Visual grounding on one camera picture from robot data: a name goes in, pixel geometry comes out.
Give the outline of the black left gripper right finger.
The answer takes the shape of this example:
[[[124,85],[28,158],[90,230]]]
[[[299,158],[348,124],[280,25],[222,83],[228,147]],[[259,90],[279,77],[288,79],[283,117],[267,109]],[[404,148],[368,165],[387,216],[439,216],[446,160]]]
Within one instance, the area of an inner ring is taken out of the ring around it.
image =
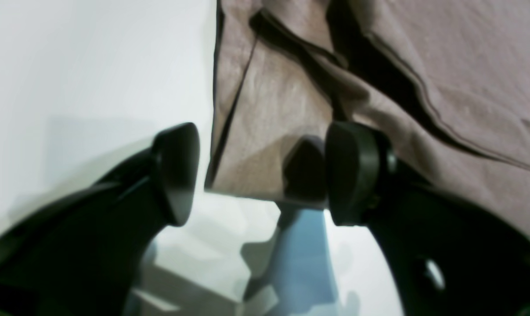
[[[328,208],[381,248],[406,316],[530,316],[530,238],[426,182],[367,126],[325,138]]]

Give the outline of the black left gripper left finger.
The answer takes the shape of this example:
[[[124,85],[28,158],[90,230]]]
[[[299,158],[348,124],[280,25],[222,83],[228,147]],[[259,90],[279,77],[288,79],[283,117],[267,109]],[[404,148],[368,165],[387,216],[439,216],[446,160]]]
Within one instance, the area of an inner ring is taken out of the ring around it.
[[[195,124],[168,128],[92,186],[4,232],[0,316],[120,316],[152,240],[186,224],[199,158]]]

